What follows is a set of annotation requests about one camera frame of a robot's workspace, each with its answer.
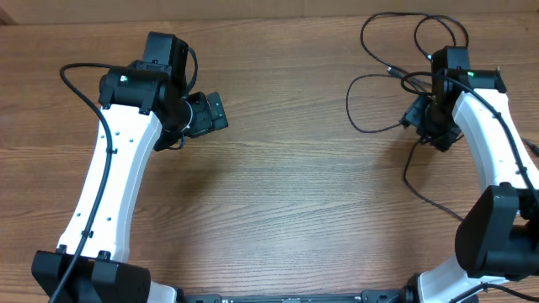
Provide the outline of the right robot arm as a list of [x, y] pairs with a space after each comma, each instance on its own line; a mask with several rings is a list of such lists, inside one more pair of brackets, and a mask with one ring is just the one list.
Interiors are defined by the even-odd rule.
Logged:
[[478, 292], [538, 274], [538, 169], [510, 116], [499, 71], [473, 70], [464, 46], [431, 57], [430, 92], [400, 122], [445, 152], [467, 139], [481, 195], [457, 228], [455, 252], [416, 274], [391, 302], [474, 302]]

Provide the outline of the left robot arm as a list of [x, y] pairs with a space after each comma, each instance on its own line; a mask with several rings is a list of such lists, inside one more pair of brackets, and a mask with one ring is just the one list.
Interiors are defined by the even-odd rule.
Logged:
[[52, 302], [181, 302], [183, 292], [128, 262], [131, 222], [153, 152], [225, 129], [218, 93], [195, 91], [185, 73], [195, 51], [172, 34], [151, 32], [143, 57], [104, 66], [98, 137], [76, 209], [56, 249], [38, 251], [31, 272]]

